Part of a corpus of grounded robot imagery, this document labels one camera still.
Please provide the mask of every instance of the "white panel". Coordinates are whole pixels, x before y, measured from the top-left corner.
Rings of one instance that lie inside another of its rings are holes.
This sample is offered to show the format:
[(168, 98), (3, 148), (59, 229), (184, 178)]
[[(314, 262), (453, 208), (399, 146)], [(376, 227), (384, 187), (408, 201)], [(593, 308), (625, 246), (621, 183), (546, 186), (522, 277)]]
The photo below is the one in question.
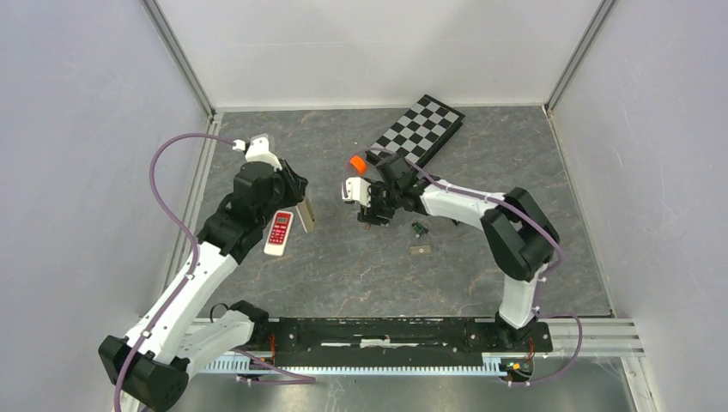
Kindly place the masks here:
[[(725, 409), (726, 2), (618, 2), (555, 126), (664, 410)], [(700, 366), (708, 361), (707, 369)]]
[[(205, 116), (137, 1), (0, 5), (0, 410), (109, 410), (97, 349), (160, 292), (176, 229), (149, 161)], [(185, 200), (199, 142), (159, 162)]]
[(598, 0), (162, 0), (218, 107), (540, 104)]

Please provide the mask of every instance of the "checkered board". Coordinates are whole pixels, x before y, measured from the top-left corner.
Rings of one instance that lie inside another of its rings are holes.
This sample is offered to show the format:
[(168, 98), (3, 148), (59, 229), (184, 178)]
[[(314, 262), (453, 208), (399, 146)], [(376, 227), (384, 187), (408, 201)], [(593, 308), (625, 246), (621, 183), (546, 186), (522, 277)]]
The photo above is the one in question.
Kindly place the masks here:
[[(386, 148), (424, 167), (463, 125), (464, 117), (463, 113), (425, 94), (372, 148)], [(386, 156), (367, 151), (367, 161), (373, 165)]]

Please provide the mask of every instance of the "orange object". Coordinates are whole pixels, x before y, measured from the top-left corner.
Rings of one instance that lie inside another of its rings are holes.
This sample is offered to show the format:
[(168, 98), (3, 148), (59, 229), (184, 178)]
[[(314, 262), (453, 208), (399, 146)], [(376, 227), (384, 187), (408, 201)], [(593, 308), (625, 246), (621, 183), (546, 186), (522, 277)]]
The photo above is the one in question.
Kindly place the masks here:
[(356, 169), (359, 174), (364, 174), (367, 171), (367, 163), (359, 156), (354, 156), (349, 159), (349, 164)]

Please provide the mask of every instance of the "black cable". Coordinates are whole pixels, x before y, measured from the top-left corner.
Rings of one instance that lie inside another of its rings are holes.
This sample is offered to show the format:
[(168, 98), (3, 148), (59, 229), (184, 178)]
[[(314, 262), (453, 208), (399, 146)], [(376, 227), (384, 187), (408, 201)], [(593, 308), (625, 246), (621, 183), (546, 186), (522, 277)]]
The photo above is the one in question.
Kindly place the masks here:
[(215, 322), (214, 320), (212, 320), (212, 312), (213, 312), (213, 311), (215, 310), (215, 308), (216, 308), (216, 307), (218, 307), (218, 306), (224, 306), (224, 307), (225, 307), (225, 310), (226, 310), (226, 311), (229, 311), (229, 310), (230, 310), (230, 306), (228, 306), (228, 305), (227, 305), (227, 304), (225, 304), (225, 303), (215, 303), (215, 304), (214, 304), (214, 305), (213, 305), (213, 306), (212, 306), (212, 307), (211, 307), (211, 308), (209, 309), (209, 322), (210, 322), (210, 323), (213, 323), (213, 322)]

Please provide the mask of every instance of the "purple cable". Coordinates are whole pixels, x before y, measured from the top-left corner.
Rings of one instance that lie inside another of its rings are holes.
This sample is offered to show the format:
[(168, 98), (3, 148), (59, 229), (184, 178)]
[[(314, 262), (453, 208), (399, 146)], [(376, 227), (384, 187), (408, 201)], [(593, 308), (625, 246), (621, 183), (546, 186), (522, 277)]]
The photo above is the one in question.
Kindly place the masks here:
[[(382, 152), (382, 153), (387, 153), (389, 155), (396, 155), (396, 153), (392, 152), (391, 150), (387, 150), (385, 148), (371, 148), (370, 147), (370, 148), (363, 148), (362, 150), (359, 150), (358, 152), (356, 152), (354, 154), (354, 156), (360, 155), (360, 154), (365, 153), (365, 152), (367, 152), (369, 150), (379, 151), (379, 152)], [(549, 244), (551, 245), (551, 247), (553, 247), (554, 250), (556, 251), (556, 254), (559, 255), (559, 259), (556, 262), (552, 263), (548, 268), (546, 268), (546, 270), (544, 270), (541, 273), (541, 275), (537, 278), (536, 290), (534, 291), (534, 294), (533, 294), (533, 302), (534, 302), (533, 305), (535, 307), (537, 305), (538, 292), (539, 292), (539, 288), (540, 288), (538, 279), (543, 278), (547, 273), (549, 273), (549, 272), (555, 270), (557, 267), (561, 266), (561, 263), (564, 261), (564, 258), (565, 258), (564, 251), (563, 251), (563, 249), (561, 249), (561, 246), (558, 244), (558, 242), (556, 242), (556, 240), (549, 234), (549, 232), (546, 232), (546, 229), (544, 229), (543, 227), (541, 227), (541, 225), (539, 225), (538, 223), (536, 223), (527, 214), (525, 214), (524, 212), (520, 211), (518, 208), (516, 208), (515, 206), (511, 205), (510, 203), (506, 203), (506, 202), (504, 202), (504, 201), (502, 201), (500, 199), (496, 199), (494, 197), (485, 196), (485, 195), (482, 195), (480, 193), (475, 193), (474, 191), (467, 191), (465, 189), (459, 189), (457, 187), (450, 187), (450, 186), (447, 186), (447, 185), (443, 185), (440, 182), (438, 182), (437, 180), (435, 180), (429, 173), (425, 172), (425, 170), (423, 168), (417, 166), (414, 162), (408, 161), (407, 159), (404, 159), (404, 161), (406, 161), (407, 164), (409, 164), (411, 167), (413, 167), (419, 174), (422, 175), (422, 177), (424, 177), (432, 185), (434, 185), (435, 187), (439, 187), (443, 191), (446, 191), (446, 192), (450, 191), (452, 193), (457, 193), (459, 195), (463, 195), (463, 196), (467, 196), (467, 197), (474, 197), (475, 199), (479, 199), (479, 200), (484, 200), (486, 202), (495, 203), (495, 204), (497, 204), (499, 206), (502, 206), (502, 207), (510, 210), (516, 216), (518, 216), (519, 218), (521, 218), (521, 220), (525, 221), (531, 227), (533, 227), (541, 236), (543, 236), (544, 239), (546, 239), (546, 241), (549, 242)], [(343, 191), (343, 193), (346, 192), (345, 190), (346, 190), (346, 166), (344, 166), (344, 181), (342, 182), (342, 191)], [(571, 359), (569, 360), (569, 362), (562, 369), (560, 369), (559, 371), (557, 371), (555, 373), (550, 374), (549, 376), (546, 376), (546, 377), (543, 377), (543, 378), (539, 378), (539, 379), (535, 379), (535, 380), (529, 381), (529, 385), (531, 385), (531, 384), (538, 384), (538, 383), (542, 383), (542, 382), (548, 382), (551, 379), (558, 378), (563, 373), (565, 373), (566, 371), (568, 371), (569, 369), (571, 369), (572, 366), (573, 366), (573, 364), (574, 364), (574, 362), (576, 361), (576, 358), (579, 356), (579, 352), (581, 351), (581, 343), (582, 343), (582, 341), (584, 339), (584, 331), (583, 331), (583, 328), (581, 326), (581, 321), (579, 320), (579, 318), (576, 315), (574, 315), (572, 313), (560, 313), (560, 314), (556, 314), (556, 315), (539, 315), (538, 313), (534, 313), (534, 315), (537, 318), (558, 318), (558, 317), (570, 317), (570, 318), (573, 318), (576, 321), (577, 327), (579, 328), (579, 340), (577, 341), (576, 350), (574, 350), (573, 356), (571, 357)], [(513, 382), (512, 385), (519, 385), (519, 383)]]
[(298, 380), (252, 380), (252, 381), (250, 381), (251, 385), (307, 385), (307, 384), (316, 383), (316, 378), (314, 378), (313, 376), (299, 375), (298, 373), (284, 371), (283, 369), (281, 369), (279, 367), (274, 367), (273, 365), (265, 363), (264, 360), (256, 357), (253, 354), (249, 354), (245, 350), (242, 350), (242, 349), (232, 348), (230, 350), (232, 352), (235, 352), (236, 354), (242, 354), (242, 355), (250, 358), (251, 361), (254, 361), (255, 363), (259, 364), (261, 367), (270, 369), (273, 372), (278, 372), (281, 375), (286, 375), (290, 378), (298, 379)]
[[(168, 148), (170, 145), (172, 145), (175, 142), (178, 142), (183, 139), (189, 139), (191, 137), (201, 137), (205, 139), (213, 139), (218, 142), (223, 142), (226, 144), (229, 144), (230, 146), (233, 146), (235, 143), (230, 140), (223, 137), (218, 137), (215, 135), (208, 135), (206, 133), (185, 133), (184, 135), (179, 135), (176, 137), (173, 137), (169, 140), (167, 140), (164, 144), (162, 144), (156, 151), (155, 155), (152, 157), (152, 161), (149, 164), (149, 186), (152, 189), (152, 194), (155, 196), (155, 199), (157, 203), (161, 206), (162, 210), (164, 210), (164, 213), (169, 216), (170, 219), (174, 222), (175, 225), (177, 225), (182, 232), (185, 234), (185, 237), (190, 241), (192, 245), (192, 260), (190, 264), (190, 268), (187, 270), (188, 274), (191, 274), (195, 271), (195, 268), (197, 267), (197, 261), (200, 258), (200, 249), (199, 246), (197, 246), (197, 241), (195, 240), (195, 235), (192, 234), (192, 231), (185, 226), (185, 224), (167, 207), (167, 204), (164, 203), (164, 200), (162, 200), (161, 195), (159, 191), (157, 190), (157, 184), (155, 181), (155, 169), (157, 166), (157, 161), (159, 160), (162, 152), (166, 148)], [(179, 282), (179, 285), (172, 291), (171, 294), (169, 294), (169, 297), (167, 300), (164, 301), (164, 303), (160, 306), (159, 311), (149, 320), (149, 323), (147, 324), (147, 327), (144, 329), (145, 332), (151, 333), (152, 329), (155, 327), (161, 316), (164, 314), (164, 312), (167, 310), (167, 308), (174, 302), (174, 299), (177, 298), (179, 295), (179, 292), (182, 291), (182, 288), (185, 287), (189, 279), (187, 277), (183, 277), (182, 281)], [(116, 385), (114, 387), (114, 411), (115, 412), (121, 412), (121, 386), (124, 383), (124, 378), (126, 378), (126, 373), (129, 371), (129, 365), (131, 364), (131, 360), (134, 359), (134, 354), (136, 354), (139, 351), (139, 348), (142, 346), (142, 343), (146, 337), (139, 336), (139, 339), (136, 340), (136, 343), (131, 348), (131, 351), (126, 356), (126, 359), (124, 359), (124, 363), (121, 365), (121, 369), (118, 371), (118, 378), (116, 381)]]

